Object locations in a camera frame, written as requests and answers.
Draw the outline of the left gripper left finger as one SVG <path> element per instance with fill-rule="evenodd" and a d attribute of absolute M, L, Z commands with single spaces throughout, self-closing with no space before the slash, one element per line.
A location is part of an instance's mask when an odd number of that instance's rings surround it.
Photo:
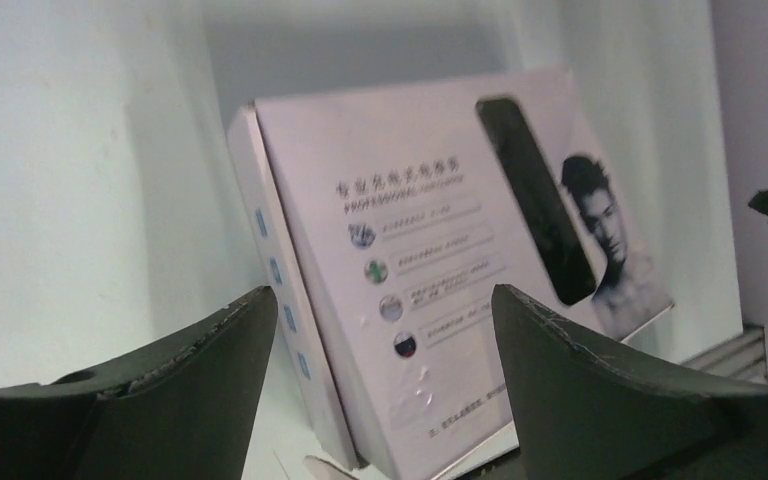
<path fill-rule="evenodd" d="M 256 288 L 51 384 L 0 388 L 0 479 L 238 479 L 277 324 Z"/>

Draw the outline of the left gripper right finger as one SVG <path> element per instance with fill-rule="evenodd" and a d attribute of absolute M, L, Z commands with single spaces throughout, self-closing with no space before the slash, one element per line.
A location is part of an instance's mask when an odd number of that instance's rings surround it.
<path fill-rule="evenodd" d="M 768 479 L 768 385 L 636 350 L 517 288 L 491 298 L 525 479 Z"/>

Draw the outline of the white box with black tray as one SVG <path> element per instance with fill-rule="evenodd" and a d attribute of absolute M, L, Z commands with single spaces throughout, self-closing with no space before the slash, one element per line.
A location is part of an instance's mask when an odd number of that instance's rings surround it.
<path fill-rule="evenodd" d="M 436 479 L 510 424 L 508 284 L 626 342 L 673 307 L 572 71 L 260 98 L 227 130 L 322 448 Z"/>

